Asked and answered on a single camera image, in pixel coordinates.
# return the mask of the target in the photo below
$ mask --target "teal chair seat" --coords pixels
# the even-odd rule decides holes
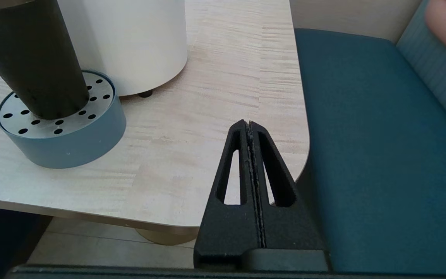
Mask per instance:
[[[446,274],[446,111],[387,40],[295,36],[334,270]]]

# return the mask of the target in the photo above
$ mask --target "white cylindrical container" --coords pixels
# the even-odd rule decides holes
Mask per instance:
[[[119,96],[158,87],[184,68],[184,0],[58,3],[80,67],[109,76]]]

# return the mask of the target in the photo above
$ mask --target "table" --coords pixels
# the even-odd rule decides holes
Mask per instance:
[[[149,98],[122,98],[127,128],[110,152],[46,169],[0,130],[0,208],[197,233],[226,134],[240,119],[266,127],[299,176],[309,134],[289,1],[185,5],[186,67]],[[0,102],[9,92],[0,78]]]

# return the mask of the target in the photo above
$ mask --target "black pipe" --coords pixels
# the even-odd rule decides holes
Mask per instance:
[[[57,0],[0,0],[0,76],[44,119],[66,117],[87,104]]]

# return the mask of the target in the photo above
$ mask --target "floor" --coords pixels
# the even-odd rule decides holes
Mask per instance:
[[[28,263],[193,268],[194,243],[159,245],[133,228],[55,217]]]

